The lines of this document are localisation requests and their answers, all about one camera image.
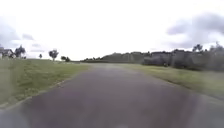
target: distant tree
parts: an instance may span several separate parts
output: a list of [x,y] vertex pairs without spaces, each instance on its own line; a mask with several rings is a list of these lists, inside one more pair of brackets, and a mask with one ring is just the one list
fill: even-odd
[[66,57],[65,56],[61,56],[61,60],[65,61]]
[[65,60],[66,62],[70,62],[71,60],[70,60],[70,58],[69,57],[66,57],[66,60]]
[[65,62],[71,61],[69,57],[65,57],[65,56],[61,56],[61,60],[65,61]]
[[15,49],[15,55],[16,57],[21,57],[21,54],[26,53],[25,48],[22,47],[22,45],[19,48]]
[[39,55],[40,59],[43,57],[42,54]]
[[53,59],[53,61],[57,58],[58,54],[59,52],[57,50],[49,51],[49,56]]
[[202,49],[203,49],[203,46],[200,45],[200,44],[197,44],[197,45],[195,45],[195,46],[193,47],[192,51],[193,51],[193,52],[196,52],[196,51],[201,52]]

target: cloudy sky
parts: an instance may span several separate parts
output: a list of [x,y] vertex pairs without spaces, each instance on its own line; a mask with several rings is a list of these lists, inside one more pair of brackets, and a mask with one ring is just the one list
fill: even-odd
[[44,58],[224,44],[223,0],[0,0],[0,44]]

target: grass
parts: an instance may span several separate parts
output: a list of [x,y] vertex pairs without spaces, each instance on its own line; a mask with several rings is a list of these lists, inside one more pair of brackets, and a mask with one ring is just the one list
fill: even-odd
[[124,66],[141,70],[154,77],[224,100],[224,73],[134,64]]
[[87,68],[50,60],[1,59],[0,104],[23,100]]

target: road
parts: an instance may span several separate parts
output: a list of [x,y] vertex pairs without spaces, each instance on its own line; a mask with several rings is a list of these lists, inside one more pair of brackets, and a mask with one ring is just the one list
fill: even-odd
[[223,127],[223,101],[110,64],[0,113],[0,128]]

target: field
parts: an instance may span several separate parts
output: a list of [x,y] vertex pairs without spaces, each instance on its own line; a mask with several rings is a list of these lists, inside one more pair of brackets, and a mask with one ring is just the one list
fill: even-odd
[[0,104],[15,103],[87,69],[50,60],[0,60]]
[[123,65],[154,77],[224,100],[224,73],[199,72],[169,67]]

